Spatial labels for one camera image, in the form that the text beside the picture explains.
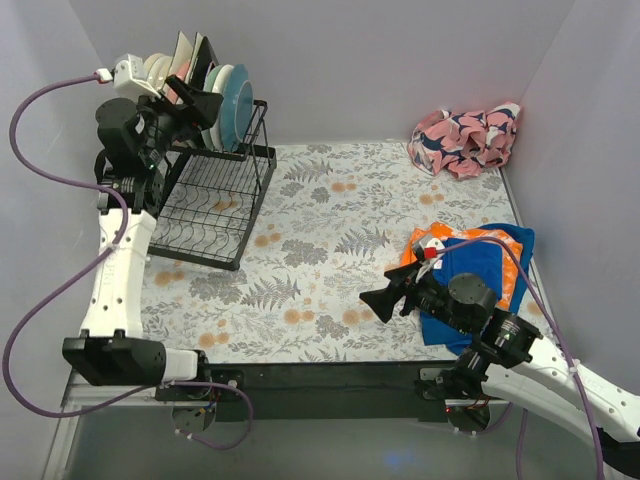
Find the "teal scalloped plate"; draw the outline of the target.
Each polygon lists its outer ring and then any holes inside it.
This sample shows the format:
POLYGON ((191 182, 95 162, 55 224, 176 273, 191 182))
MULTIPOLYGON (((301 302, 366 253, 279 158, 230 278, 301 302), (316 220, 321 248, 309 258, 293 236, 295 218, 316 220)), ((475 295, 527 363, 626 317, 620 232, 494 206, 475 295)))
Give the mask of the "teal scalloped plate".
POLYGON ((234 152, 245 138, 253 113, 253 87, 244 64, 237 64, 223 92, 219 112, 219 130, 223 149, 234 152))

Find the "white blue striped plate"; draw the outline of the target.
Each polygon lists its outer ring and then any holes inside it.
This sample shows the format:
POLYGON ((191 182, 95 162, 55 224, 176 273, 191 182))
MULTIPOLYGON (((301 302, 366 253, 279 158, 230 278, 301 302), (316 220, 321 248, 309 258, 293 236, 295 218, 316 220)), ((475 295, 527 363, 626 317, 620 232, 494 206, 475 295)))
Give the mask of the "white blue striped plate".
MULTIPOLYGON (((221 66, 222 68, 220 69, 219 74, 215 80, 212 93, 217 93, 217 94, 224 93, 224 90, 231 76, 231 73, 235 68, 235 66, 231 64, 226 64, 221 66)), ((222 151, 223 144, 220 136, 220 118, 216 119, 213 127, 209 130, 209 134, 211 137, 211 144, 213 149, 216 151, 222 151)))

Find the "mint green plate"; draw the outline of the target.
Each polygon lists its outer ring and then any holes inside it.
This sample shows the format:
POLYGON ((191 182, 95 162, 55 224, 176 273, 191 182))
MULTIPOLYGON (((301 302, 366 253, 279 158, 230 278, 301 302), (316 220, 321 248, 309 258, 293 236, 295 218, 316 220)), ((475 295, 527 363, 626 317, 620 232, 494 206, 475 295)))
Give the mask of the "mint green plate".
POLYGON ((220 69, 222 68, 221 65, 218 65, 216 67, 214 67, 206 76, 204 84, 203 84, 203 88, 202 91, 206 92, 206 93, 211 93, 213 91, 213 86, 215 84, 215 80, 219 74, 220 69))

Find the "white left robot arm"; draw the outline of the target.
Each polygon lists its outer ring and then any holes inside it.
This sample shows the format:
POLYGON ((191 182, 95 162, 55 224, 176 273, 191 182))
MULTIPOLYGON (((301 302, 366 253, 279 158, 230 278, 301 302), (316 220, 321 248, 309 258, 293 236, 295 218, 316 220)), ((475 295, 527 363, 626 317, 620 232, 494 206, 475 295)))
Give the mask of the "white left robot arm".
POLYGON ((176 350, 145 338, 141 321, 143 274, 157 218, 178 173, 161 163, 176 143, 192 140, 213 127, 223 97, 194 88, 176 76, 164 94, 133 101, 115 98, 96 111, 103 149, 94 173, 99 195, 99 251, 90 304, 80 332, 66 338, 64 359, 94 386, 153 386, 178 381, 193 400, 213 386, 200 367, 204 355, 176 350))

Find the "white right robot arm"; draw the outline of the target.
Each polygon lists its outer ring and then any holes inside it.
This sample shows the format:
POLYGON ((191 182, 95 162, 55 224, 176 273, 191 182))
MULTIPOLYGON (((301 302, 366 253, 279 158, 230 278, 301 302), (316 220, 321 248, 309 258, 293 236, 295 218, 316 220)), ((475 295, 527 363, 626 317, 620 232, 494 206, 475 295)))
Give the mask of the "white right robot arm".
POLYGON ((470 273, 447 285, 420 263, 386 272, 388 285, 360 293, 384 323, 397 303, 471 337, 454 367, 444 373, 445 389, 464 397, 502 398, 586 440, 597 440, 604 463, 631 478, 639 476, 639 398, 607 381, 561 349, 537 327, 497 308, 496 294, 470 273))

